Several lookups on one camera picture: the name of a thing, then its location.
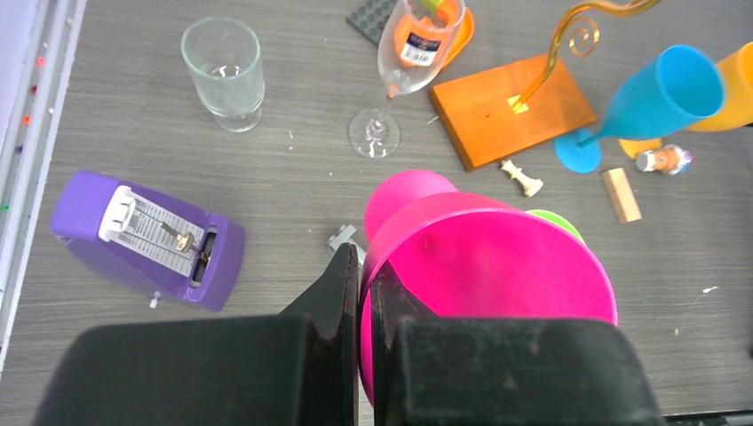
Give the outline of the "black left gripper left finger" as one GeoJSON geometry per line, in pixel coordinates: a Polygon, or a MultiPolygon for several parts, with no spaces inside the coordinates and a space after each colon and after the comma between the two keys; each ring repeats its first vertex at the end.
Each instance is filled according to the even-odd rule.
{"type": "Polygon", "coordinates": [[[267,316],[109,325],[79,335],[36,425],[354,425],[358,257],[267,316]]]}

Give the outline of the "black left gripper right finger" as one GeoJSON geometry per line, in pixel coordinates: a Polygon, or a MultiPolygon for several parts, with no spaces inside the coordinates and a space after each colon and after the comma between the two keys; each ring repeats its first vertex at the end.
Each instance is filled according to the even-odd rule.
{"type": "Polygon", "coordinates": [[[637,353],[585,319],[441,318],[370,287],[378,425],[662,425],[637,353]]]}

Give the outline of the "pink plastic wine glass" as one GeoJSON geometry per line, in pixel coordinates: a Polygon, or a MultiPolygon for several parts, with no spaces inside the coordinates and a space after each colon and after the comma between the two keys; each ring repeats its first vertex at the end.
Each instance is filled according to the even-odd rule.
{"type": "Polygon", "coordinates": [[[360,374],[374,394],[370,284],[390,265],[442,317],[576,318],[616,324],[605,268],[564,228],[431,170],[406,170],[370,195],[362,270],[360,374]]]}

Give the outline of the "green plastic wine glass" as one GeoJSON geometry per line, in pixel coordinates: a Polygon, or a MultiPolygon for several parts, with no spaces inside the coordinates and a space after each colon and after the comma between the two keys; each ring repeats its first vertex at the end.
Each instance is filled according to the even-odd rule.
{"type": "Polygon", "coordinates": [[[541,219],[549,221],[561,227],[568,233],[572,234],[580,242],[585,243],[584,238],[582,237],[581,233],[577,230],[577,228],[571,222],[569,222],[566,218],[562,217],[561,215],[547,209],[530,209],[530,210],[527,210],[527,213],[535,217],[539,217],[541,219]]]}

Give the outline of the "gold rack with wooden base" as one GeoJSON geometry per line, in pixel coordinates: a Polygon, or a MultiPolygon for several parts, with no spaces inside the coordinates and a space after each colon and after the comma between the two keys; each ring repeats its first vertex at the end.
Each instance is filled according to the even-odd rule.
{"type": "Polygon", "coordinates": [[[547,52],[431,87],[429,99],[464,168],[476,170],[593,124],[596,113],[559,58],[561,45],[587,56],[600,37],[588,12],[628,17],[655,5],[582,1],[560,18],[547,52]]]}

